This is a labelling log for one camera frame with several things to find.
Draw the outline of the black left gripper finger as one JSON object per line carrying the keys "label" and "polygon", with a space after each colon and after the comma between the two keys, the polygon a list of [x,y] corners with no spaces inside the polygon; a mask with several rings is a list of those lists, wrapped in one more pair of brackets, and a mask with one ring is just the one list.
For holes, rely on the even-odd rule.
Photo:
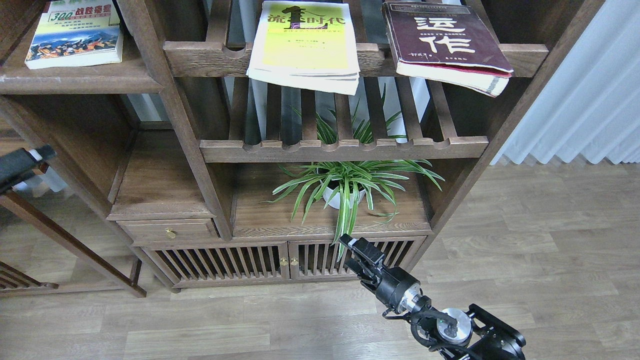
{"label": "black left gripper finger", "polygon": [[48,171],[48,160],[57,156],[51,145],[44,145],[34,149],[35,155],[19,148],[0,158],[0,192],[7,193],[13,186],[25,182],[36,175]]}

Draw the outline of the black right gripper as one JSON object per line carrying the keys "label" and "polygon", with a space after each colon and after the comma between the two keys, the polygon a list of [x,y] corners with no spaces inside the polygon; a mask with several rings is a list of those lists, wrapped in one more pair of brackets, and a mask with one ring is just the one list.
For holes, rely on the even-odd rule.
{"label": "black right gripper", "polygon": [[413,275],[398,266],[384,266],[386,255],[363,237],[352,238],[343,234],[339,242],[352,253],[346,260],[346,267],[375,294],[378,301],[396,314],[413,309],[408,301],[418,296],[420,289],[420,282]]}

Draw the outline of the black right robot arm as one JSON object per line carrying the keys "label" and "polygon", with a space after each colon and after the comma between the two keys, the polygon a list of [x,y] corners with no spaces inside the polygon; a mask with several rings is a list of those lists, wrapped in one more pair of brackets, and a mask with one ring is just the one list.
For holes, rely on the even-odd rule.
{"label": "black right robot arm", "polygon": [[416,341],[446,360],[523,360],[525,337],[480,306],[467,311],[438,310],[422,292],[420,282],[404,269],[385,264],[386,255],[365,238],[340,237],[352,252],[347,267],[386,306],[382,316],[406,321]]}

